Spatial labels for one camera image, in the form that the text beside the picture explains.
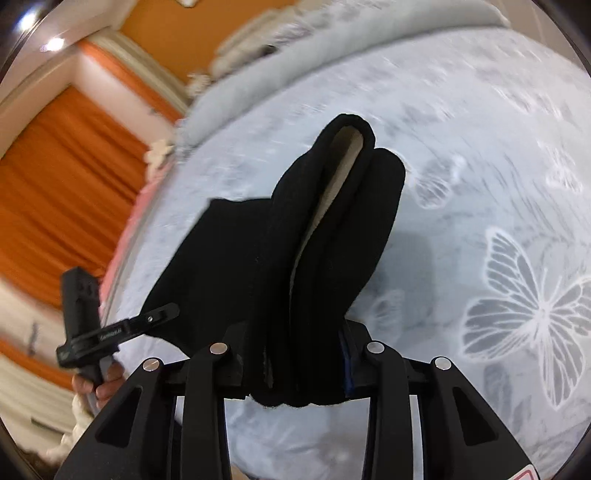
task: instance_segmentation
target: folded black fabric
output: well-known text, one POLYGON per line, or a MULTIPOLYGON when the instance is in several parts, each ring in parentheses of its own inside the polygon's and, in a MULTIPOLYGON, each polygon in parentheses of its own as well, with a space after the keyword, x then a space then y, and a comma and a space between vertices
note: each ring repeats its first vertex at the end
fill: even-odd
POLYGON ((151 332, 192 356, 243 320, 243 384, 258 402, 345 400, 339 330, 388 240, 400 159, 339 115, 270 199, 212 200, 148 296, 180 317, 151 332))
POLYGON ((345 400, 339 330, 388 242, 404 176, 398 157, 374 150, 360 185, 343 185, 303 250, 290 310, 302 403, 345 400))

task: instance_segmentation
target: pink blanket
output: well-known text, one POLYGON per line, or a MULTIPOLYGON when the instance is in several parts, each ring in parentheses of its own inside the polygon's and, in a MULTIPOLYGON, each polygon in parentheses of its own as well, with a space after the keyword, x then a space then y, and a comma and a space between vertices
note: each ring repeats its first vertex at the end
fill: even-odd
POLYGON ((111 259, 109 267, 107 268, 105 276, 103 277, 103 280, 100 284, 101 312, 105 304, 105 301, 109 298, 111 287, 113 285, 113 282, 115 281, 115 278, 117 277, 119 269, 122 267, 123 261, 125 260, 125 257, 128 253, 128 249, 129 247, 131 247, 131 241, 134 238, 134 235, 140 224, 140 220, 144 217, 145 214, 149 212, 152 200, 158 192, 160 184, 166 178, 168 172, 171 170, 173 164, 173 160, 167 161, 156 172, 154 178, 139 191, 138 196, 135 199, 135 205, 131 210, 131 214, 125 225, 125 229, 123 230, 119 242, 117 243, 115 254, 111 259))

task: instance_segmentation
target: orange wall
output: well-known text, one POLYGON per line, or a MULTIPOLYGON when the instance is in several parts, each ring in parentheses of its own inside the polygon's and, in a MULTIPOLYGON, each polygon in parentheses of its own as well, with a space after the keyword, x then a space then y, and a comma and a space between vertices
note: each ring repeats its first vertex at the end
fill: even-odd
POLYGON ((180 80, 207 70, 217 46, 251 18, 294 0, 199 0, 185 8, 175 0, 139 0, 121 32, 180 80))

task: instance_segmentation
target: red label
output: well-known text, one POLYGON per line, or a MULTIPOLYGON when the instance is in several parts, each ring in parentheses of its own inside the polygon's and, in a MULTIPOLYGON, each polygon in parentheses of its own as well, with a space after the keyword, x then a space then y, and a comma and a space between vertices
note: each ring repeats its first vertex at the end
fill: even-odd
POLYGON ((535 472, 533 465, 528 465, 524 469, 517 472, 509 480, 539 480, 538 474, 535 472))

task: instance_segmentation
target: light blue blanket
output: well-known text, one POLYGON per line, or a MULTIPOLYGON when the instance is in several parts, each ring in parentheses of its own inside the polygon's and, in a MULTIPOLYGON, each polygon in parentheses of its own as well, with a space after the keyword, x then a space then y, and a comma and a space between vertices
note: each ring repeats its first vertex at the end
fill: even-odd
MULTIPOLYGON (((194 150, 170 179, 119 286, 139 311, 211 197, 268 196, 339 113, 408 168, 378 268, 349 316, 404 356, 446 355, 542 476, 591 419, 591 80, 501 28, 398 41, 312 73, 194 150)), ((124 345, 182 358, 161 340, 124 345)), ((264 478, 361 477, 367 403, 227 402, 232 460, 264 478)))

